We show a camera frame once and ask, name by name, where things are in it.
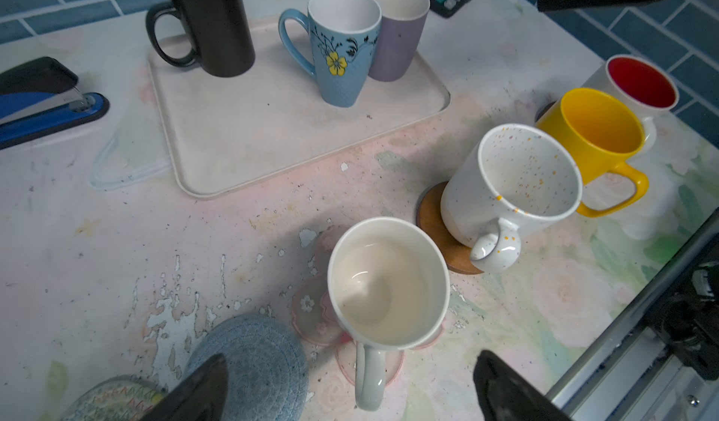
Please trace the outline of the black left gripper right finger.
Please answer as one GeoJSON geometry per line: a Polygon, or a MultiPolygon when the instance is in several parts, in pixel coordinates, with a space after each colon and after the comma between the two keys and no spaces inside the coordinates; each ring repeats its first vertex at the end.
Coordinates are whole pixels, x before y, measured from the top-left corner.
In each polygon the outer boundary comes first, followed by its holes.
{"type": "Polygon", "coordinates": [[[571,420],[490,350],[477,358],[473,382],[485,420],[571,420]]]}

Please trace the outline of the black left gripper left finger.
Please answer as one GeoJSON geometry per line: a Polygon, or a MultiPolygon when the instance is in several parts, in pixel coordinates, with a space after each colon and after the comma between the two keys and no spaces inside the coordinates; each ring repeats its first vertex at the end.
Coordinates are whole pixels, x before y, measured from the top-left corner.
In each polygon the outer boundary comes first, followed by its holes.
{"type": "Polygon", "coordinates": [[[157,406],[146,420],[220,420],[228,396],[228,367],[222,354],[213,355],[157,406]]]}

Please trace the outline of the grey blue woven coaster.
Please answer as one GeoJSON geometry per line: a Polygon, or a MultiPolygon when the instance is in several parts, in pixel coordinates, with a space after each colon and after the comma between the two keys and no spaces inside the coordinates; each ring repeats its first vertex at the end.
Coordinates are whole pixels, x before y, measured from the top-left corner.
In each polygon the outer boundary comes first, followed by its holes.
{"type": "Polygon", "coordinates": [[[308,364],[297,336],[274,318],[243,314],[221,323],[192,353],[185,377],[224,355],[228,396],[224,420],[298,420],[305,406],[308,364]]]}

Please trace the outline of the white zigzag woven coaster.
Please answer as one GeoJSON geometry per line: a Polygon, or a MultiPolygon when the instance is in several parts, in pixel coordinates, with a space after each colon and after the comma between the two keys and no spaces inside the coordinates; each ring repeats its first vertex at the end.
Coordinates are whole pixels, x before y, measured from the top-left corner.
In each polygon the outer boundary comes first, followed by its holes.
{"type": "Polygon", "coordinates": [[[166,392],[131,376],[117,376],[88,390],[62,413],[60,420],[142,420],[166,392]]]}

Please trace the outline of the red interior mug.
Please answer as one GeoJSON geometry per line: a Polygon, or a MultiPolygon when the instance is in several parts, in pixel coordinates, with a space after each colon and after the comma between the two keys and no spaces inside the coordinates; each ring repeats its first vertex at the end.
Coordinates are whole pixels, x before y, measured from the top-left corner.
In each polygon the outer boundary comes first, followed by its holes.
{"type": "Polygon", "coordinates": [[[655,118],[670,112],[679,102],[679,91],[666,73],[631,55],[610,57],[582,87],[608,93],[637,116],[644,130],[644,145],[638,155],[655,145],[655,118]]]}

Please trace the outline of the pink flower coaster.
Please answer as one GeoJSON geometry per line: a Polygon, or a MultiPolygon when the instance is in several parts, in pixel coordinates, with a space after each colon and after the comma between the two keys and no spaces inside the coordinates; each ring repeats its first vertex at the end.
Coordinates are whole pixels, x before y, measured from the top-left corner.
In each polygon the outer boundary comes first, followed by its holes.
{"type": "Polygon", "coordinates": [[[291,323],[299,337],[315,346],[333,349],[340,372],[353,384],[356,343],[340,326],[331,306],[325,275],[333,248],[348,229],[347,225],[332,225],[318,235],[314,258],[310,263],[314,275],[295,293],[290,313],[291,323]]]}

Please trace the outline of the yellow mug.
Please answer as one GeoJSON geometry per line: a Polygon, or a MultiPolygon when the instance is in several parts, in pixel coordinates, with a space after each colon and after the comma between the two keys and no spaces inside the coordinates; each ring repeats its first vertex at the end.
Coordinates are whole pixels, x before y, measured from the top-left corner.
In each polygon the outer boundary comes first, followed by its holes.
{"type": "Polygon", "coordinates": [[[610,215],[647,194],[649,178],[627,164],[643,148],[644,130],[634,113],[615,97],[589,88],[568,91],[539,118],[536,127],[570,153],[584,185],[607,173],[634,184],[632,196],[607,209],[591,209],[581,203],[578,207],[581,215],[589,218],[610,215]]]}

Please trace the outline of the white mug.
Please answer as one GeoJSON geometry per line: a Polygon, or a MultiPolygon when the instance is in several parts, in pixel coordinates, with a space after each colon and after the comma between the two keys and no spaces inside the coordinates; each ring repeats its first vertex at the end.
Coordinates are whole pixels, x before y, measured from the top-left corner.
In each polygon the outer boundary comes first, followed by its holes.
{"type": "Polygon", "coordinates": [[[513,266],[522,240],[573,214],[582,176],[569,152],[536,127],[492,128],[452,176],[441,197],[449,233],[483,272],[513,266]]]}
{"type": "Polygon", "coordinates": [[[340,237],[327,280],[338,322],[356,344],[356,404],[374,412],[384,397],[387,353],[424,344],[445,318],[446,261],[415,224],[376,217],[340,237]]]}

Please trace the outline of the dark brown round coaster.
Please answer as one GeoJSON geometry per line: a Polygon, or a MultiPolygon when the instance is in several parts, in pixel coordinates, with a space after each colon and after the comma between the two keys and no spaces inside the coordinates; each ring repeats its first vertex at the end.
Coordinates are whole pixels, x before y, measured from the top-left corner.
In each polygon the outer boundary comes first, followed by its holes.
{"type": "Polygon", "coordinates": [[[539,110],[537,110],[537,113],[535,114],[535,123],[538,123],[539,120],[544,116],[544,114],[547,113],[556,103],[557,101],[554,100],[545,104],[542,108],[539,108],[539,110]]]}

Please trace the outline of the beige serving tray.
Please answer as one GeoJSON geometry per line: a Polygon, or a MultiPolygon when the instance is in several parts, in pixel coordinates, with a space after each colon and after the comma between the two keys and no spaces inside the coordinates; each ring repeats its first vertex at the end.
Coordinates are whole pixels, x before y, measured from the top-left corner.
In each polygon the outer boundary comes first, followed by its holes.
{"type": "Polygon", "coordinates": [[[211,199],[434,117],[450,93],[421,55],[395,82],[365,81],[350,108],[324,102],[281,44],[276,18],[255,20],[254,66],[235,78],[148,55],[176,181],[211,199]]]}

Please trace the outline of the lavender mug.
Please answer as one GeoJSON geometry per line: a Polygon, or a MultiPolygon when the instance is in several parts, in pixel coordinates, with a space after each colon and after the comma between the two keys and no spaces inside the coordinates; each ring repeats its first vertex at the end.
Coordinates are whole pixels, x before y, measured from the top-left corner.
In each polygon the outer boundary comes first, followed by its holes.
{"type": "Polygon", "coordinates": [[[393,82],[413,61],[430,11],[430,0],[376,0],[382,11],[370,78],[393,82]]]}

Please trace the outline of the light blue patterned mug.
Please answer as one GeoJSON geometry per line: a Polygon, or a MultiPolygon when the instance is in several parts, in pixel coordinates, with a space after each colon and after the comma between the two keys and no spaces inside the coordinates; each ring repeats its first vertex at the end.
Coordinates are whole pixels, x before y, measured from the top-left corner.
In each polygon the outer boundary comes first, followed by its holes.
{"type": "Polygon", "coordinates": [[[316,82],[322,99],[338,107],[354,106],[376,52],[382,10],[376,0],[309,0],[307,12],[284,11],[280,39],[290,56],[316,82]],[[294,20],[308,33],[312,59],[293,44],[286,29],[294,20]]]}

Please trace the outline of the black mug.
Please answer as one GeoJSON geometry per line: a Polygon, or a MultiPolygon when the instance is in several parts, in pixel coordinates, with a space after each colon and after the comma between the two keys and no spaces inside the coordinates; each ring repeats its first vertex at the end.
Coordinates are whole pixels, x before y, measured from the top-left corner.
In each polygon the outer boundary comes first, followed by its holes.
{"type": "Polygon", "coordinates": [[[233,78],[256,61],[243,0],[169,0],[148,10],[145,28],[155,52],[175,67],[198,65],[212,76],[233,78]],[[174,16],[183,25],[191,44],[185,56],[174,58],[161,48],[155,31],[161,16],[174,16]]]}

